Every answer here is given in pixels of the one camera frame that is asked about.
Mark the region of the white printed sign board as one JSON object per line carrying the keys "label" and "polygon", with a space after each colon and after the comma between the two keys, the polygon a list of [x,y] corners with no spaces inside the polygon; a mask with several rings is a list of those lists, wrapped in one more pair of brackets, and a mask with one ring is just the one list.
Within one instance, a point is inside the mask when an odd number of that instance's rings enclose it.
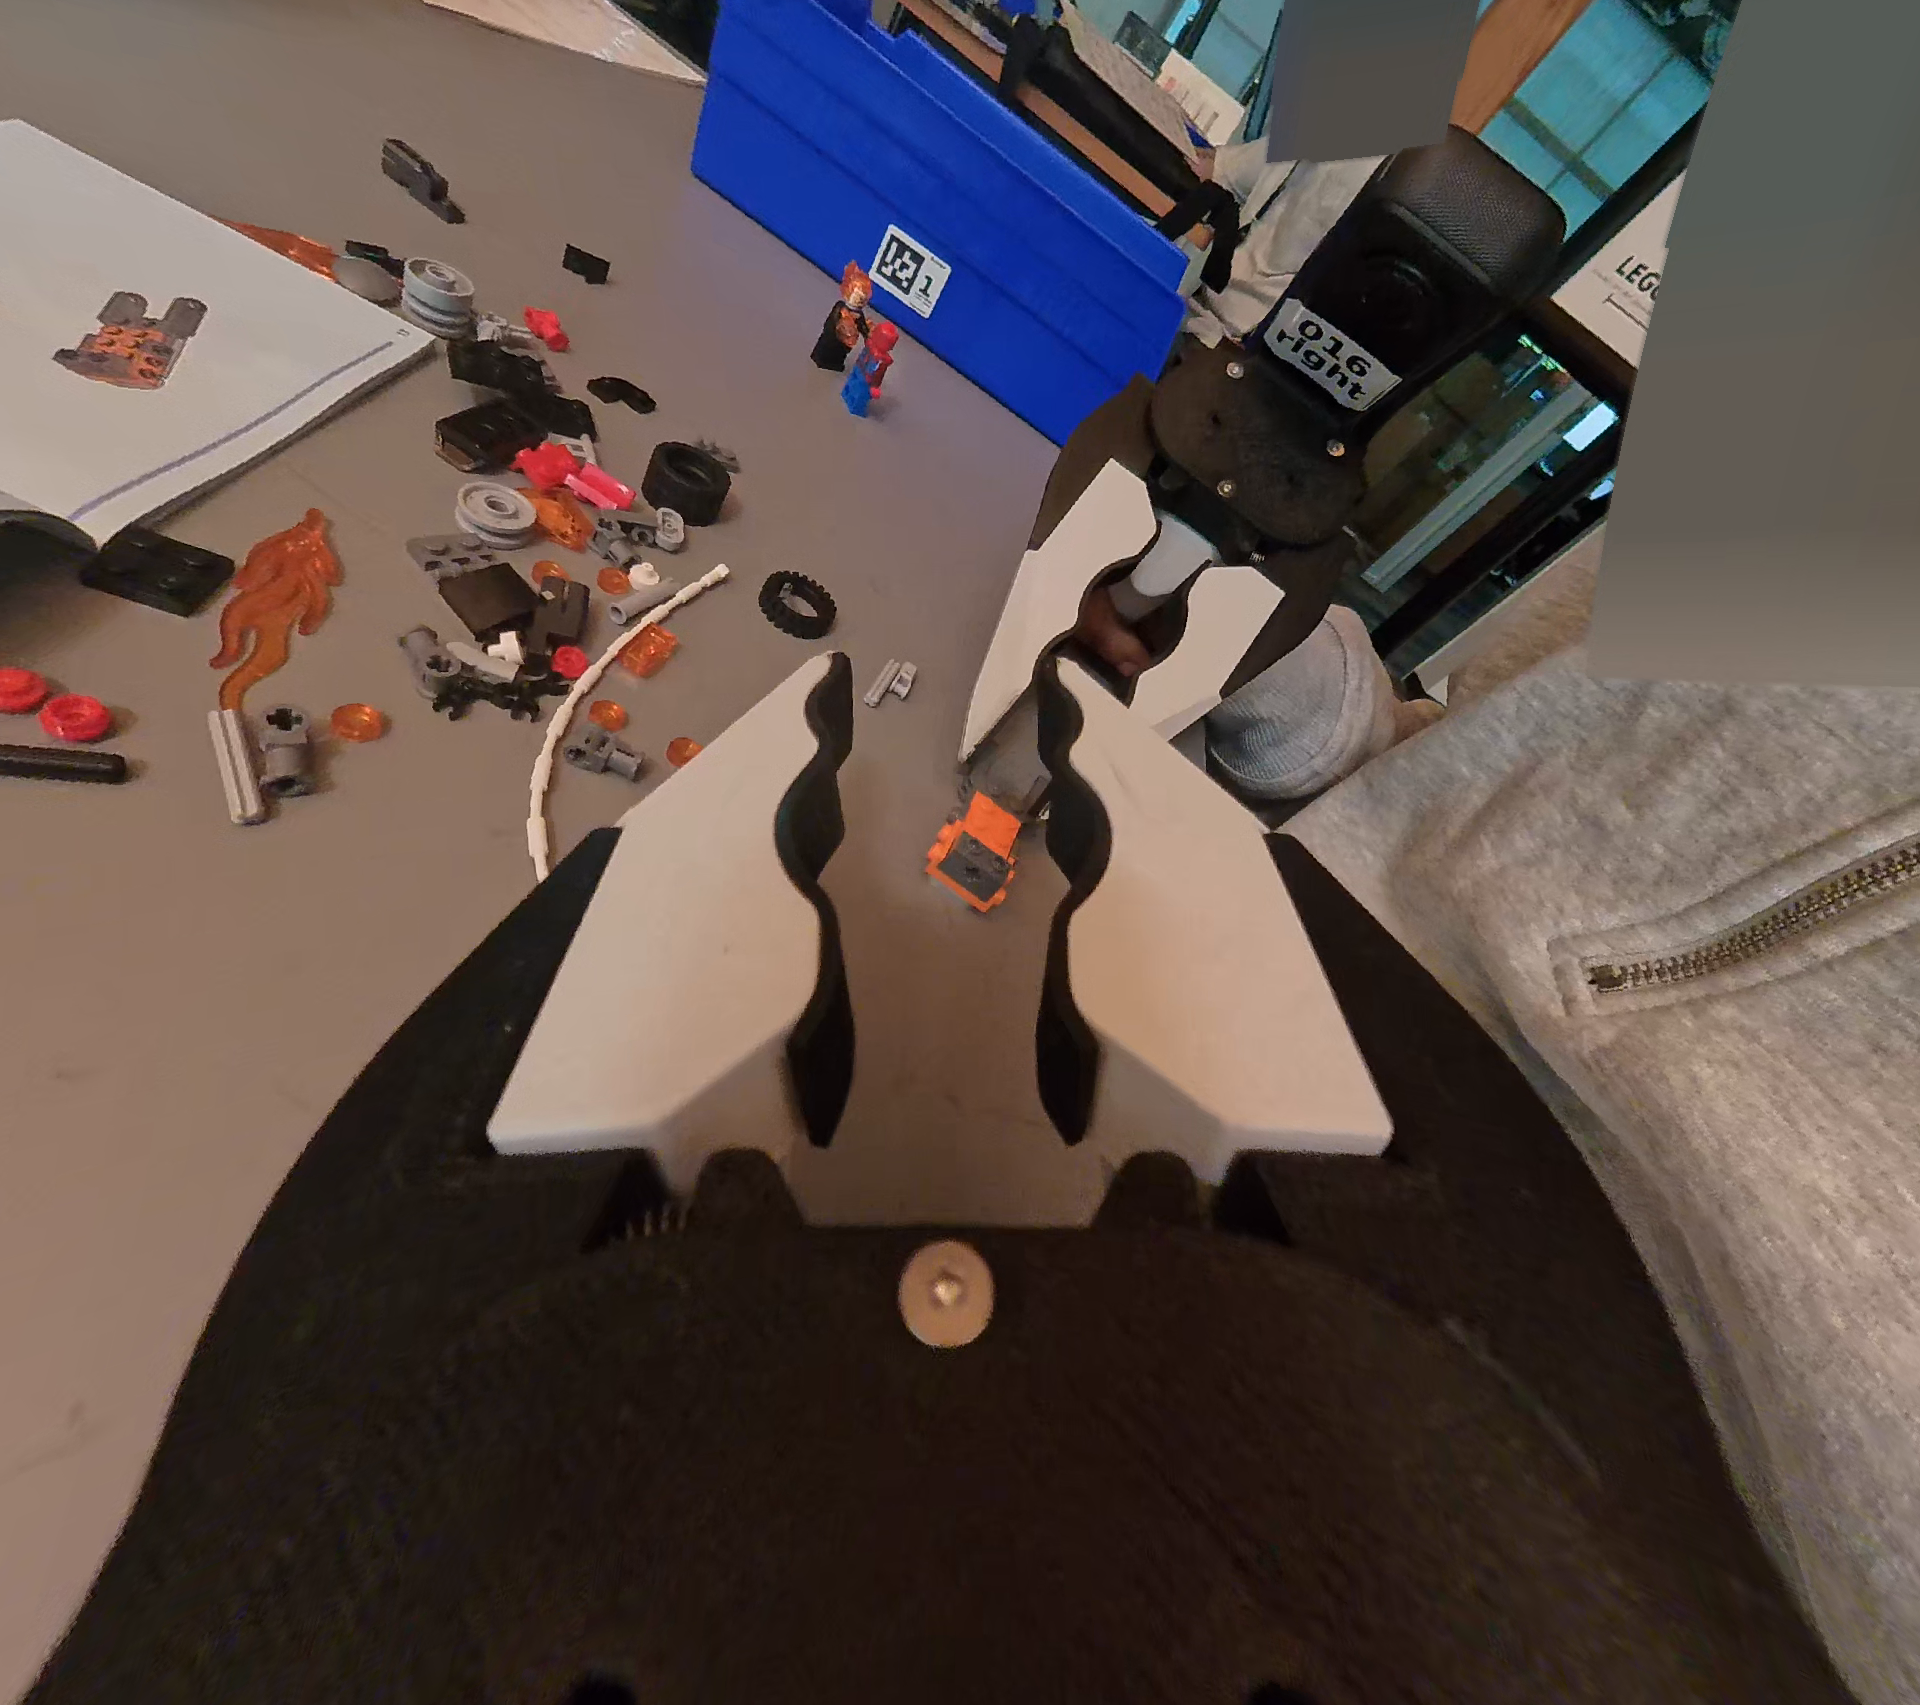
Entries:
{"label": "white printed sign board", "polygon": [[1551,294],[1551,304],[1612,354],[1639,369],[1648,327],[1665,284],[1667,230],[1687,172],[1679,172],[1607,237],[1582,237],[1582,258]]}

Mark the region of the person's grey zip sweater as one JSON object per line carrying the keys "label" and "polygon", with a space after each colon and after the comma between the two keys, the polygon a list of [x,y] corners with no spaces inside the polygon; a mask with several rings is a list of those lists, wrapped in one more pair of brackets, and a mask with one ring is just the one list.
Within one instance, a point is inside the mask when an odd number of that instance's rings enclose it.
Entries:
{"label": "person's grey zip sweater", "polygon": [[1288,834],[1548,1095],[1845,1685],[1914,1703],[1919,688],[1578,643]]}

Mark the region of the black lego bracket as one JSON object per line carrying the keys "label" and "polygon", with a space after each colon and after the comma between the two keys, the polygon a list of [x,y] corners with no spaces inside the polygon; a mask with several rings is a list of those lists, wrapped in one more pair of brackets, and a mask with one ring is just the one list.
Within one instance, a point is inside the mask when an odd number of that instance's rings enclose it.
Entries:
{"label": "black lego bracket", "polygon": [[414,203],[423,203],[447,225],[464,225],[466,211],[453,199],[447,177],[403,138],[383,141],[383,173],[392,180]]}

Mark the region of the blue plastic bin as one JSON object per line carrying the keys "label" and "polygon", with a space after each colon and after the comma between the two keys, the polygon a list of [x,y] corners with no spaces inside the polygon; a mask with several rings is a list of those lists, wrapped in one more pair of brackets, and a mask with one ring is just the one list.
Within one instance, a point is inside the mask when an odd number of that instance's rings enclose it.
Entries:
{"label": "blue plastic bin", "polygon": [[869,0],[720,0],[692,173],[1054,444],[1187,316],[1171,239]]}

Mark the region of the wide black lego tyre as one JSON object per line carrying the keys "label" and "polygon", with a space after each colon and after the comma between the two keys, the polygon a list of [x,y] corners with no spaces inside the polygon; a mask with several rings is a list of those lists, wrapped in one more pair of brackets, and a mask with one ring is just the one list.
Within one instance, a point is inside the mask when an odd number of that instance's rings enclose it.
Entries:
{"label": "wide black lego tyre", "polygon": [[656,511],[677,511],[690,526],[713,526],[734,493],[734,467],[703,444],[660,440],[641,480]]}

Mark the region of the orange lego brick assembly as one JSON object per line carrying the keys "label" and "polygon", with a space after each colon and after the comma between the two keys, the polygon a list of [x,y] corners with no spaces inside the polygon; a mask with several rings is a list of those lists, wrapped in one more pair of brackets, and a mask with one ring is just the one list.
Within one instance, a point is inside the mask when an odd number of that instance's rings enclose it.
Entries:
{"label": "orange lego brick assembly", "polygon": [[994,902],[991,909],[979,909],[967,895],[963,895],[959,890],[953,890],[953,887],[939,876],[942,855],[948,853],[948,847],[953,845],[953,838],[956,838],[959,831],[973,831],[976,835],[980,835],[983,842],[988,842],[994,850],[1001,850],[1002,855],[1008,855],[1008,857],[1014,861],[1014,872],[1016,872],[1016,869],[1018,869],[1018,855],[1016,855],[1016,850],[1018,850],[1018,838],[1023,838],[1023,819],[1010,816],[1008,811],[1002,811],[1001,805],[994,805],[988,797],[976,797],[976,796],[973,796],[973,797],[967,801],[967,805],[939,828],[939,834],[934,835],[931,847],[926,850],[926,876],[929,876],[929,880],[934,880],[934,881],[938,881],[939,887],[945,887],[950,895],[959,895],[973,913],[979,913],[979,915],[991,913],[998,903],[1005,902],[1005,895],[1002,895],[1001,902]]}

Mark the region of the black lego plate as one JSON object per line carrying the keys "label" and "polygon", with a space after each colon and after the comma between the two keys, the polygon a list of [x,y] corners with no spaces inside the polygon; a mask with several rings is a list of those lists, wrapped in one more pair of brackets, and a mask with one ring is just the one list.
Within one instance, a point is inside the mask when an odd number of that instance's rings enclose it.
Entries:
{"label": "black lego plate", "polygon": [[132,523],[82,567],[80,586],[147,610],[193,619],[233,583],[238,560]]}

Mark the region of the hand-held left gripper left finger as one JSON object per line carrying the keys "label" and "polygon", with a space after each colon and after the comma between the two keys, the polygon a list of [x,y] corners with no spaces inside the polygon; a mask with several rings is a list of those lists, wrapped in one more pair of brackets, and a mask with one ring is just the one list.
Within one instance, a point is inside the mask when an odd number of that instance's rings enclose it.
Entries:
{"label": "hand-held left gripper left finger", "polygon": [[854,670],[814,654],[645,796],[489,1122],[500,1155],[634,1150],[673,1192],[708,1156],[829,1147],[856,1067],[843,929]]}

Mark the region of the black flame-head lego minifigure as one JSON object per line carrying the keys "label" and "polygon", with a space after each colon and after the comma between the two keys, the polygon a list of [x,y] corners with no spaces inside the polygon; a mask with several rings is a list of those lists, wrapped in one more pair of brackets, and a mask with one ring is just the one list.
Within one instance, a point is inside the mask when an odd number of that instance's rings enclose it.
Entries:
{"label": "black flame-head lego minifigure", "polygon": [[859,262],[847,262],[836,303],[809,350],[809,360],[829,373],[847,373],[850,360],[869,338],[871,277]]}

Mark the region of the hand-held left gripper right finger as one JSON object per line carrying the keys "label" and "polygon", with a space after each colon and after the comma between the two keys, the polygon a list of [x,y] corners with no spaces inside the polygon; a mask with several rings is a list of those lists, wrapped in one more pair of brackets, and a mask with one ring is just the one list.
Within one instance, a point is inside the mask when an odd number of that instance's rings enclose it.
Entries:
{"label": "hand-held left gripper right finger", "polygon": [[1039,1088],[1106,1165],[1381,1156],[1396,1122],[1262,821],[1077,662],[1043,662],[1050,929]]}

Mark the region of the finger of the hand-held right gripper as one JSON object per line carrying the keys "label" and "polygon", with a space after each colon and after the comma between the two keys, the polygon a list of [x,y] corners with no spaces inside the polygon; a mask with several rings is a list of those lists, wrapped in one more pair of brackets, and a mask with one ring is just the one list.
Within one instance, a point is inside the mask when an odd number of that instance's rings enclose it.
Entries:
{"label": "finger of the hand-held right gripper", "polygon": [[964,726],[959,764],[991,738],[1029,688],[1046,650],[1072,633],[1085,595],[1118,569],[1134,569],[1161,534],[1148,481],[1106,459],[1046,540],[1023,556],[987,646]]}
{"label": "finger of the hand-held right gripper", "polygon": [[1259,569],[1198,569],[1186,594],[1183,638],[1134,683],[1134,715],[1161,738],[1205,721],[1281,604],[1283,587]]}

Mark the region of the lego instruction booklet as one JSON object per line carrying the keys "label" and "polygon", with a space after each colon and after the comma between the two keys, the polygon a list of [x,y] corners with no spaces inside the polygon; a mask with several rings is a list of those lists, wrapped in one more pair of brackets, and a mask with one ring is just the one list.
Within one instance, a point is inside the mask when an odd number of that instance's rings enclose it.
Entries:
{"label": "lego instruction booklet", "polygon": [[3,126],[3,523],[98,549],[411,369],[433,338]]}

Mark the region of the person's right forearm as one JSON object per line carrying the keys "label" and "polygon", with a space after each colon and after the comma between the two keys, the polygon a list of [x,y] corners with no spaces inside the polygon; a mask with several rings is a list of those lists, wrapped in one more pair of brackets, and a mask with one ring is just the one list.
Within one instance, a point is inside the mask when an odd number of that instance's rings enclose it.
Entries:
{"label": "person's right forearm", "polygon": [[1251,805],[1299,805],[1329,791],[1445,715],[1401,696],[1356,610],[1329,608],[1283,659],[1205,718],[1210,768]]}

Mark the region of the pile of lego pieces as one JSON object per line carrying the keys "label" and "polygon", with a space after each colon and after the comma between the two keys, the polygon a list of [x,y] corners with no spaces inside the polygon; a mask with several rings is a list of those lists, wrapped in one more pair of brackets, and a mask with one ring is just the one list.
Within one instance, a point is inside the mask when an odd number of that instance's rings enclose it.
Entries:
{"label": "pile of lego pieces", "polygon": [[[400,294],[400,262],[392,255],[351,244],[340,255],[339,285],[348,285],[348,270],[369,275],[369,290]],[[655,507],[637,511],[637,493],[595,459],[589,409],[564,394],[528,342],[564,348],[560,318],[525,308],[523,327],[508,327],[478,313],[475,338],[444,341],[453,377],[485,399],[437,424],[437,452],[464,485],[493,480],[528,493],[540,534],[516,549],[491,549],[461,527],[408,541],[411,560],[433,580],[466,639],[444,643],[433,629],[408,629],[400,654],[421,695],[449,718],[489,703],[534,721],[547,696],[560,700],[532,774],[525,821],[528,853],[545,869],[545,790],[555,757],[625,778],[645,768],[619,740],[622,714],[609,703],[595,703],[595,726],[566,740],[584,696],[613,662],[644,674],[667,659],[673,643],[666,623],[720,587],[730,567],[677,583],[633,559],[648,545],[677,552],[688,520]],[[278,802],[313,791],[316,726],[302,708],[278,706],[249,718],[246,708],[216,706],[207,715],[210,745],[234,824],[263,824]]]}

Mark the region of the dark grey lego fork piece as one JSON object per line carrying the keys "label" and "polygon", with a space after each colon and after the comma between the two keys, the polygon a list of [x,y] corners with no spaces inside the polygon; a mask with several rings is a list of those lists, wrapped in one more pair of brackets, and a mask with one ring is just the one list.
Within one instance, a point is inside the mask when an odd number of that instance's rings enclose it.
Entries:
{"label": "dark grey lego fork piece", "polygon": [[1023,824],[1046,816],[1052,774],[1032,734],[1001,733],[983,740],[967,760],[964,783],[969,796],[988,797]]}

